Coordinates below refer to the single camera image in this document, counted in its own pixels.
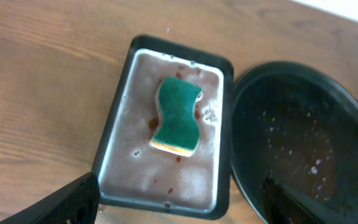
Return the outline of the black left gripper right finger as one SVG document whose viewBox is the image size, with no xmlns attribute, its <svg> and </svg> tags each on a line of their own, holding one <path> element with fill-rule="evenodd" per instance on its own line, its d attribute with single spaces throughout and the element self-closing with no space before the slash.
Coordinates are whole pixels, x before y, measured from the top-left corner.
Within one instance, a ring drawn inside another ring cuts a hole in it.
<svg viewBox="0 0 358 224">
<path fill-rule="evenodd" d="M 264 219 L 269 224 L 355 223 L 328 206 L 328 198 L 313 199 L 278 179 L 265 177 L 261 188 Z"/>
</svg>

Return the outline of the green yellow sponge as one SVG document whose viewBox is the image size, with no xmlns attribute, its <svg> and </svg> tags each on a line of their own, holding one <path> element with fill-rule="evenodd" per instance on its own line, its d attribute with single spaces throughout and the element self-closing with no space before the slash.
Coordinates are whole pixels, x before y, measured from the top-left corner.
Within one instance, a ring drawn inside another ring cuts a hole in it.
<svg viewBox="0 0 358 224">
<path fill-rule="evenodd" d="M 151 138 L 151 147 L 190 157 L 200 140 L 200 128 L 195 118 L 195 106 L 202 88 L 176 77 L 161 83 L 156 97 L 158 128 Z"/>
</svg>

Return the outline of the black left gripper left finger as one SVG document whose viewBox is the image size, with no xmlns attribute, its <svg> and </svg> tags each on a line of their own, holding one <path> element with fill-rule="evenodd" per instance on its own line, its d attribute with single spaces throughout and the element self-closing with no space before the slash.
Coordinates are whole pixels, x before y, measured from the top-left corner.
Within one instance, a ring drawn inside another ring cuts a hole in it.
<svg viewBox="0 0 358 224">
<path fill-rule="evenodd" d="M 0 224 L 94 224 L 99 200 L 97 176 L 88 172 Z"/>
</svg>

